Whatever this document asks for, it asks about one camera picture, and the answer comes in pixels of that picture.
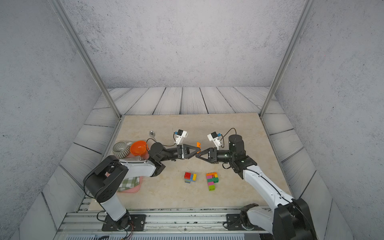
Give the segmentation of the long blue lego brick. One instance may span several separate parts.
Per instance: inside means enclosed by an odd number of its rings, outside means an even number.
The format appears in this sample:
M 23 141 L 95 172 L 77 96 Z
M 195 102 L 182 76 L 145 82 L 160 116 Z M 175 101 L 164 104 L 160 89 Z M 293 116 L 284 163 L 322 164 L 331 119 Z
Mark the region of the long blue lego brick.
M 193 174 L 191 175 L 191 180 L 190 181 L 185 181 L 185 183 L 191 183 L 191 182 L 193 182 Z

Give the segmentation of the dark green lego brick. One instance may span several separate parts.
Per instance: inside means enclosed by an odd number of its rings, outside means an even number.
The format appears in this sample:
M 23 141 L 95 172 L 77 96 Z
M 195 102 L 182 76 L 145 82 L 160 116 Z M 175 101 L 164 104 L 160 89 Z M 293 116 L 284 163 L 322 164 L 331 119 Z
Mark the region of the dark green lego brick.
M 207 182 L 208 183 L 218 183 L 219 182 L 219 179 L 218 178 L 211 178 L 211 179 L 207 179 Z

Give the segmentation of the red lego brick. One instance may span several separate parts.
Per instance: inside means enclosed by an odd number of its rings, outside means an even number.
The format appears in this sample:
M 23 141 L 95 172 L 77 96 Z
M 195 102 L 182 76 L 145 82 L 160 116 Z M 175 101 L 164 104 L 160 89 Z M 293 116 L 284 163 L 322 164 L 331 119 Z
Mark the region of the red lego brick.
M 185 175 L 184 175 L 184 179 L 185 179 L 185 181 L 190 181 L 191 180 L 191 173 L 189 173 L 189 172 L 185 172 Z

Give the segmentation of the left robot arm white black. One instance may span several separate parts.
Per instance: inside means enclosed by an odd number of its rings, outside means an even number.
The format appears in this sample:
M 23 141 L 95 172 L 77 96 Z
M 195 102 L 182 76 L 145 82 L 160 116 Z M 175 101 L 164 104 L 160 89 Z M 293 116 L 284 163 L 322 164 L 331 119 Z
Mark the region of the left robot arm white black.
M 201 149 L 187 144 L 166 148 L 154 143 L 145 161 L 123 161 L 111 155 L 97 165 L 83 180 L 83 185 L 114 222 L 128 219 L 130 214 L 117 197 L 125 179 L 156 177 L 165 168 L 163 161 L 185 160 L 194 157 Z

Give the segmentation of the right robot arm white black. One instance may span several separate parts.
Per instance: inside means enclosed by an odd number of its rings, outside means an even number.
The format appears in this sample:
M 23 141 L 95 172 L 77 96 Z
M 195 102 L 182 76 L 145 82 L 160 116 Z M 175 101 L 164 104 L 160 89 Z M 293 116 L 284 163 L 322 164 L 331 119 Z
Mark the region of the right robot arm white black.
M 229 231 L 243 228 L 246 231 L 262 229 L 272 234 L 276 240 L 316 240 L 318 239 L 309 205 L 301 198 L 294 199 L 270 180 L 258 164 L 245 151 L 242 136 L 229 136 L 228 150 L 220 150 L 220 135 L 208 135 L 215 147 L 196 154 L 196 157 L 211 164 L 229 164 L 241 179 L 249 183 L 265 200 L 269 209 L 257 204 L 241 208 L 234 223 L 226 222 Z

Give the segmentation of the metal spoon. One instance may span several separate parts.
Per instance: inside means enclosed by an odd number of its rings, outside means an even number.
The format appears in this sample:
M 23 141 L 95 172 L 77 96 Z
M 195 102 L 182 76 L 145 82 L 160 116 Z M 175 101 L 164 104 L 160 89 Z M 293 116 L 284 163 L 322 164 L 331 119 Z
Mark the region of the metal spoon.
M 149 134 L 151 138 L 155 139 L 156 133 L 154 131 L 150 131 Z

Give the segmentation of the pink tray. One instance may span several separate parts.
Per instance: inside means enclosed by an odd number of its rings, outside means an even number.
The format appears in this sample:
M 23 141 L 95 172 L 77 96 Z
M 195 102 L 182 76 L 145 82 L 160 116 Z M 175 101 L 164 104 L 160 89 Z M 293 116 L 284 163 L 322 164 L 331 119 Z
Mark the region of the pink tray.
M 123 162 L 128 161 L 145 161 L 149 158 L 149 154 L 145 153 L 142 156 L 134 156 L 133 154 L 129 154 L 127 158 L 122 159 Z M 118 193 L 137 193 L 140 190 L 141 184 L 143 181 L 143 177 L 135 177 L 124 179 L 120 184 L 117 192 Z

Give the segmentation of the grey ribbed cup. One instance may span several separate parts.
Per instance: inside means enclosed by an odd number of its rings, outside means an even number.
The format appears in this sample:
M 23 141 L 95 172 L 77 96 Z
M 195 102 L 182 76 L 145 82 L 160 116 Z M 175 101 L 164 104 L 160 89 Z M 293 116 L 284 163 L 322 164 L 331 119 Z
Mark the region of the grey ribbed cup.
M 113 155 L 118 159 L 124 159 L 130 155 L 130 146 L 126 142 L 117 142 L 112 148 Z

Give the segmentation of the green checkered cloth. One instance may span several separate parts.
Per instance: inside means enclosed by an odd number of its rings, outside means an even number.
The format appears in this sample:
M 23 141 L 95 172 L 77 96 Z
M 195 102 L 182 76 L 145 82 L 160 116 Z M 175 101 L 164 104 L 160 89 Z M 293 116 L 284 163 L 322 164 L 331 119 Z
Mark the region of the green checkered cloth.
M 124 179 L 117 192 L 119 193 L 136 193 L 140 190 L 142 177 Z

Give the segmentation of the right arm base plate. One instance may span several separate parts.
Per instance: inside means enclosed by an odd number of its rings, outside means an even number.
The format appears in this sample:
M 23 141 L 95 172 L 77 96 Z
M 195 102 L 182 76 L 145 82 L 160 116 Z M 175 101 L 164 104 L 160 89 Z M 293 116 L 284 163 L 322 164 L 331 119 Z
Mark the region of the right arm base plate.
M 248 217 L 244 213 L 227 214 L 223 227 L 229 231 L 264 231 L 259 226 L 251 224 Z

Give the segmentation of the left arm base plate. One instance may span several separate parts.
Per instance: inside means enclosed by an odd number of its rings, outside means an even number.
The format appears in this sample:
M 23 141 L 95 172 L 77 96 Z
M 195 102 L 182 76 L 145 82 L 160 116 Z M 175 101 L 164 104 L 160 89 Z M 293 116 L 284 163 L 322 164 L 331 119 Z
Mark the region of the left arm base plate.
M 103 226 L 103 232 L 142 232 L 144 231 L 146 215 L 124 215 L 120 220 L 114 221 L 110 215 L 107 215 Z

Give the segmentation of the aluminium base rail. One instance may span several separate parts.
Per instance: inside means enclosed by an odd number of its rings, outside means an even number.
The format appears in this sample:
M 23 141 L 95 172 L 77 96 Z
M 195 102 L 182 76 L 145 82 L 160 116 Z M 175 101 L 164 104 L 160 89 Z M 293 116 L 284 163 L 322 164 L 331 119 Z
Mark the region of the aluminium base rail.
M 227 214 L 240 208 L 193 208 L 133 210 L 144 214 L 142 232 L 103 232 L 107 214 L 86 211 L 67 214 L 54 237 L 56 240 L 275 240 L 267 231 L 229 231 L 223 227 Z

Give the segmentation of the right frame post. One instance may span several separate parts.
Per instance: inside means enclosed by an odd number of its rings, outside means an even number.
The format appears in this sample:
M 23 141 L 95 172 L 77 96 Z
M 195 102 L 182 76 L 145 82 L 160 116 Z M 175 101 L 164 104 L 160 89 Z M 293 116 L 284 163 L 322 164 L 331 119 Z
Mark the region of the right frame post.
M 295 30 L 292 34 L 292 37 L 290 39 L 290 42 L 289 42 L 289 45 L 286 49 L 286 52 L 284 54 L 284 57 L 281 61 L 281 64 L 277 70 L 277 73 L 274 77 L 274 80 L 272 81 L 272 84 L 270 86 L 270 89 L 269 89 L 269 92 L 267 94 L 267 97 L 266 97 L 266 100 L 263 104 L 263 107 L 261 109 L 261 112 L 259 114 L 260 116 L 260 119 L 262 119 L 264 117 L 264 115 L 267 113 L 267 110 L 269 108 L 269 105 L 272 101 L 272 98 L 274 96 L 274 94 L 276 93 L 276 90 L 282 80 L 282 77 L 284 75 L 284 72 L 289 64 L 289 61 L 294 53 L 294 50 L 295 50 L 295 47 L 300 39 L 300 36 L 303 32 L 303 29 L 305 27 L 305 24 L 307 22 L 307 19 L 310 15 L 310 12 L 311 10 L 313 9 L 313 5 L 314 5 L 315 1 L 314 0 L 307 0 L 305 2 L 305 5 L 304 5 L 304 8 L 303 8 L 303 11 L 300 15 L 300 18 L 298 20 L 298 23 L 295 27 Z

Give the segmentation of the frame post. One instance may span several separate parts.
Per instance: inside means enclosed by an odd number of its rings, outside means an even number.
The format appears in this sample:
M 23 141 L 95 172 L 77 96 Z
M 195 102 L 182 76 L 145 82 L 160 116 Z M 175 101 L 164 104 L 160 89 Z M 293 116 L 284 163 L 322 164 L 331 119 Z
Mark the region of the frame post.
M 91 73 L 94 81 L 98 85 L 100 91 L 102 92 L 103 96 L 105 97 L 107 103 L 112 108 L 114 114 L 117 116 L 117 118 L 120 120 L 122 118 L 121 112 L 118 110 L 113 98 L 111 97 L 109 91 L 107 90 L 106 85 L 104 84 L 100 74 L 98 73 L 93 61 L 91 60 L 89 54 L 87 53 L 86 48 L 84 47 L 81 39 L 79 38 L 75 28 L 73 27 L 62 3 L 59 0 L 50 0 L 49 1 L 54 12 L 56 13 L 59 21 L 61 22 L 62 26 L 64 27 L 66 33 L 70 37 L 72 43 L 75 45 L 81 59 L 85 63 L 86 67 L 88 68 L 89 72 Z
M 295 27 L 295 30 L 292 34 L 292 37 L 290 39 L 290 42 L 289 42 L 289 45 L 286 49 L 286 52 L 284 54 L 284 57 L 281 61 L 281 64 L 277 70 L 277 73 L 274 77 L 274 80 L 272 81 L 272 84 L 270 86 L 270 89 L 269 89 L 269 92 L 267 94 L 267 97 L 266 97 L 266 100 L 263 104 L 263 107 L 261 109 L 261 112 L 259 114 L 260 116 L 260 119 L 262 119 L 264 117 L 264 115 L 267 113 L 267 110 L 269 108 L 269 105 L 272 101 L 272 98 L 274 96 L 274 94 L 276 93 L 276 90 L 282 80 L 282 77 L 284 75 L 284 72 L 289 64 L 289 61 L 294 53 L 294 50 L 295 50 L 295 47 L 300 39 L 300 36 L 303 32 L 303 29 L 305 27 L 305 24 L 307 22 L 307 19 L 310 15 L 310 12 L 311 10 L 313 9 L 313 5 L 314 5 L 315 1 L 314 0 L 307 0 L 305 2 L 305 5 L 304 5 L 304 8 L 303 8 L 303 11 L 300 15 L 300 18 L 298 20 L 298 23 Z

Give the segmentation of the left frame post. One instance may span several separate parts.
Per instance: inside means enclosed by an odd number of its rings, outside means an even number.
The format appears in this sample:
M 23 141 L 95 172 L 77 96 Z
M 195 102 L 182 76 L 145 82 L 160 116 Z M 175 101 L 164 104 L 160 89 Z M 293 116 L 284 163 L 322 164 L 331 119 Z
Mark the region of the left frame post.
M 107 90 L 106 85 L 104 84 L 100 74 L 98 73 L 93 61 L 91 60 L 89 54 L 87 53 L 86 48 L 84 47 L 81 39 L 79 38 L 75 28 L 73 27 L 62 3 L 59 0 L 50 0 L 49 1 L 54 12 L 56 13 L 59 21 L 61 22 L 62 26 L 64 27 L 66 33 L 70 37 L 72 43 L 75 45 L 81 59 L 85 63 L 86 67 L 88 68 L 89 72 L 91 73 L 94 81 L 98 85 L 100 91 L 102 92 L 103 96 L 105 97 L 107 103 L 112 108 L 114 114 L 117 116 L 117 118 L 120 120 L 122 118 L 121 112 L 118 110 L 113 98 L 111 97 L 109 91 Z

